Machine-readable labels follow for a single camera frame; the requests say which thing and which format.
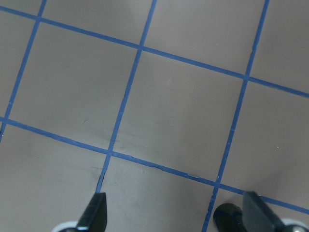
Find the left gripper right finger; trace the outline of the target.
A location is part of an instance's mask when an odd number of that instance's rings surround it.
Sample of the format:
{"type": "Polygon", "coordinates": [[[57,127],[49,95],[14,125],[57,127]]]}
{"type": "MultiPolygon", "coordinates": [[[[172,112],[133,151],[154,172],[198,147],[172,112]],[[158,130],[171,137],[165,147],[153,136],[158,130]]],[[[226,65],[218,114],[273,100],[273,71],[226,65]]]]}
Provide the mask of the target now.
{"type": "Polygon", "coordinates": [[[281,232],[285,225],[254,191],[243,195],[242,221],[248,232],[281,232]]]}

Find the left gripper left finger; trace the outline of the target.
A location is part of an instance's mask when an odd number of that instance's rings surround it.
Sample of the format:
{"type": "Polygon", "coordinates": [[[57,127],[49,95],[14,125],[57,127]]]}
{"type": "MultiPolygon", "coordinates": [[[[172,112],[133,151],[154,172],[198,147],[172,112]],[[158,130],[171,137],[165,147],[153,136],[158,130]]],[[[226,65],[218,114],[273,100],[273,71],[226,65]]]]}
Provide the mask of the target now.
{"type": "Polygon", "coordinates": [[[95,193],[80,217],[76,225],[76,230],[79,232],[104,232],[106,227],[106,193],[95,193]]]}

